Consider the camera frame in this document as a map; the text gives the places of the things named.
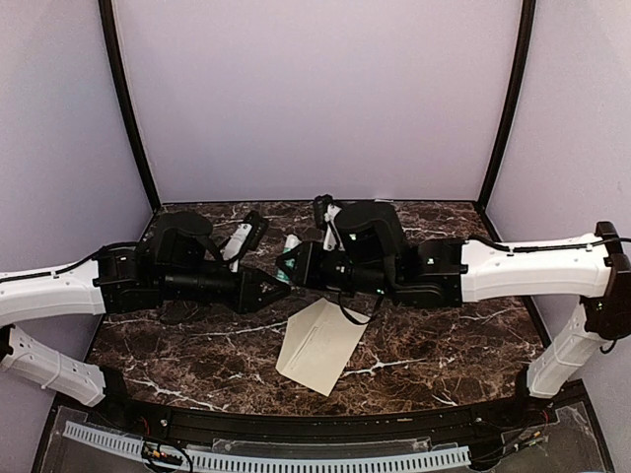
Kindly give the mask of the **cream paper envelope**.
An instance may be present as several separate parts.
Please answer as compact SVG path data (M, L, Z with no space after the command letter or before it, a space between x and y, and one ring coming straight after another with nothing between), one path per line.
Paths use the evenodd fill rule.
M362 338L369 317L351 310L349 321L338 304L321 298L290 316L277 360L283 376L328 396Z

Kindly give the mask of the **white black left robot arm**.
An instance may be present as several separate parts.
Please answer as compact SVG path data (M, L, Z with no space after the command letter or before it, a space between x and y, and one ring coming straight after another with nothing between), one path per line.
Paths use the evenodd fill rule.
M265 271L241 263L267 228L267 219L251 211L229 238L216 243L207 218L187 211L165 214L144 241L105 245L67 266L2 274L2 372L85 406L100 406L116 428L132 429L139 409L126 398L119 371L68 357L28 335L19 322L129 313L170 301L220 304L237 314L257 312L291 291Z

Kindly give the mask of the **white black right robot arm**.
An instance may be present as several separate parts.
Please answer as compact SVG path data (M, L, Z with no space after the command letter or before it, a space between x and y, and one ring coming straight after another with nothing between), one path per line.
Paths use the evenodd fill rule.
M483 236L407 241L392 204L314 202L324 240L302 241L276 259L298 287L357 293L416 308L458 307L503 297L573 295L563 330L523 370L518 393L503 407L514 428L526 426L596 352L630 334L630 259L610 222L592 233L532 243Z

